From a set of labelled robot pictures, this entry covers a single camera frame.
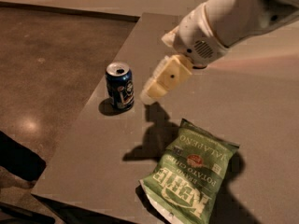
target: green bag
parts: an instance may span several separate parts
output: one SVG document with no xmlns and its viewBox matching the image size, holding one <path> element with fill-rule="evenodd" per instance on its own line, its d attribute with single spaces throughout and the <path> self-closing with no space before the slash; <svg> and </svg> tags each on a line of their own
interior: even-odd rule
<svg viewBox="0 0 299 224">
<path fill-rule="evenodd" d="M 178 138 L 153 173 L 140 180 L 153 207 L 171 223 L 207 224 L 238 146 L 183 119 Z"/>
</svg>

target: brown floor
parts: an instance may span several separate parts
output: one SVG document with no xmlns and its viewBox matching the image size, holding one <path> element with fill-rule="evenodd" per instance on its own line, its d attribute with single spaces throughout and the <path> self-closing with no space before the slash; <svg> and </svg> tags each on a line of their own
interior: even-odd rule
<svg viewBox="0 0 299 224">
<path fill-rule="evenodd" d="M 0 7 L 0 131 L 49 162 L 134 26 Z M 0 202 L 55 217 L 32 186 L 0 167 Z"/>
</svg>

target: soda can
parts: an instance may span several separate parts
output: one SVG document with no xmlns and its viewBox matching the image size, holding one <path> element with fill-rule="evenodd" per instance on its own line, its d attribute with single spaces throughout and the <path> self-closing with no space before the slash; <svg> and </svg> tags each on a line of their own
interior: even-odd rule
<svg viewBox="0 0 299 224">
<path fill-rule="evenodd" d="M 106 70 L 107 91 L 112 106 L 128 110 L 134 104 L 132 71 L 127 63 L 111 63 Z"/>
</svg>

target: gray table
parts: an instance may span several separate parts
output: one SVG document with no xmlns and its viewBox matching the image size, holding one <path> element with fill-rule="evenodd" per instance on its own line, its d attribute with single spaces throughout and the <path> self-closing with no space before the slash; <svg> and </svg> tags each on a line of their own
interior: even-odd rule
<svg viewBox="0 0 299 224">
<path fill-rule="evenodd" d="M 132 68 L 134 107 L 114 113 L 103 77 L 32 193 L 60 210 L 63 205 L 135 223 L 163 223 L 142 204 L 136 188 L 156 165 L 151 157 L 161 154 L 185 118 L 241 145 L 211 223 L 296 223 L 298 57 L 222 59 L 146 108 L 138 95 L 156 64 L 171 54 L 160 38 L 177 23 L 173 16 L 142 16 L 115 58 Z M 134 153 L 139 146 L 143 151 Z M 134 159 L 133 153 L 146 157 Z M 81 221 L 67 210 L 69 220 Z M 89 221 L 84 222 L 100 223 L 95 217 Z"/>
</svg>

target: can label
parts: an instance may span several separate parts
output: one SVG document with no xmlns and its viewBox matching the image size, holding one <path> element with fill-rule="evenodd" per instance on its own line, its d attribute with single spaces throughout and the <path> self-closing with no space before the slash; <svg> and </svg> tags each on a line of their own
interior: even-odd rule
<svg viewBox="0 0 299 224">
<path fill-rule="evenodd" d="M 127 110 L 134 103 L 132 72 L 126 63 L 111 63 L 106 70 L 107 91 L 112 106 Z"/>
</svg>

